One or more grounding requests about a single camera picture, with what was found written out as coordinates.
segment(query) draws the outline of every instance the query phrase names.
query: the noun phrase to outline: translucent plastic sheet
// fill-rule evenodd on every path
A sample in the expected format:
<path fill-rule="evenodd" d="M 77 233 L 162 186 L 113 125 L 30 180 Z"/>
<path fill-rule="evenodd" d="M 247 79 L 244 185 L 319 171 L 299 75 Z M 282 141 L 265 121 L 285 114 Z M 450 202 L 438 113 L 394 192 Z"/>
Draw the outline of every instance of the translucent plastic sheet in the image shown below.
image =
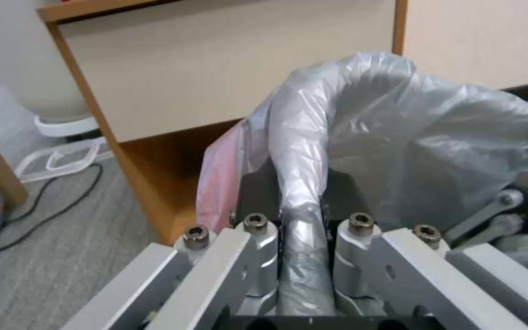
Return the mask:
<path fill-rule="evenodd" d="M 528 172 L 528 103 L 421 75 L 390 54 L 294 71 L 207 150 L 198 221 L 225 227 L 241 175 L 267 157 L 287 219 L 277 311 L 332 314 L 319 207 L 327 169 L 355 178 L 383 230 L 417 223 L 446 230 Z"/>

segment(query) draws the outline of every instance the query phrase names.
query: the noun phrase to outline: hole in bracket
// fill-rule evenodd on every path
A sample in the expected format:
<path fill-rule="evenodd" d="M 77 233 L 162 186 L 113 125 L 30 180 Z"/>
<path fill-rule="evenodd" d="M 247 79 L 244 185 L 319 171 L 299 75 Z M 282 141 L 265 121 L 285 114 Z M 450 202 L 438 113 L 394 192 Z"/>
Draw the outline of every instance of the hole in bracket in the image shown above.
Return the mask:
<path fill-rule="evenodd" d="M 248 266 L 244 265 L 242 270 L 242 281 L 246 279 L 248 275 Z"/>
<path fill-rule="evenodd" d="M 394 280 L 396 278 L 396 272 L 394 272 L 394 268 L 390 265 L 386 265 L 386 275 L 390 280 Z"/>

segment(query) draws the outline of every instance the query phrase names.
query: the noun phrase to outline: hex socket screw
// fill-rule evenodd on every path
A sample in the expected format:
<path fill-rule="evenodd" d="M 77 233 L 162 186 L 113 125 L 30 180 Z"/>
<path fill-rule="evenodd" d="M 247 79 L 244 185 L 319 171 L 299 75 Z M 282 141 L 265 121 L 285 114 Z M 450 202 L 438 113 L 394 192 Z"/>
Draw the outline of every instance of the hex socket screw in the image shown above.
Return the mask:
<path fill-rule="evenodd" d="M 432 225 L 418 224 L 413 228 L 412 233 L 432 249 L 440 247 L 441 232 Z"/>
<path fill-rule="evenodd" d="M 348 222 L 348 229 L 356 236 L 368 236 L 374 229 L 374 220 L 367 213 L 352 213 Z"/>
<path fill-rule="evenodd" d="M 243 229 L 252 235 L 266 233 L 268 218 L 262 213 L 250 213 L 243 218 Z"/>
<path fill-rule="evenodd" d="M 202 249 L 209 245 L 209 230 L 203 225 L 193 225 L 182 235 L 182 241 L 188 249 Z"/>

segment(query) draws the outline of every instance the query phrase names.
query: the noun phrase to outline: gray fabric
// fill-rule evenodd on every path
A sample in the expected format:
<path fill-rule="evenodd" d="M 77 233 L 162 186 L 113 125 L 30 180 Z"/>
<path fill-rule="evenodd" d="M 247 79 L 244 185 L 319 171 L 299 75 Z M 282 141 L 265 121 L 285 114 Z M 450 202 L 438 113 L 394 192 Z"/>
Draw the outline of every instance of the gray fabric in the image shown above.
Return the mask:
<path fill-rule="evenodd" d="M 62 142 L 40 136 L 32 121 L 0 85 L 0 151 L 12 167 L 31 152 Z M 0 330 L 59 328 L 151 242 L 151 229 L 119 166 L 114 159 L 102 165 L 103 178 L 86 200 L 0 253 Z M 95 171 L 54 182 L 35 214 L 6 229 L 0 243 L 78 197 Z M 27 205 L 41 186 L 27 186 Z"/>

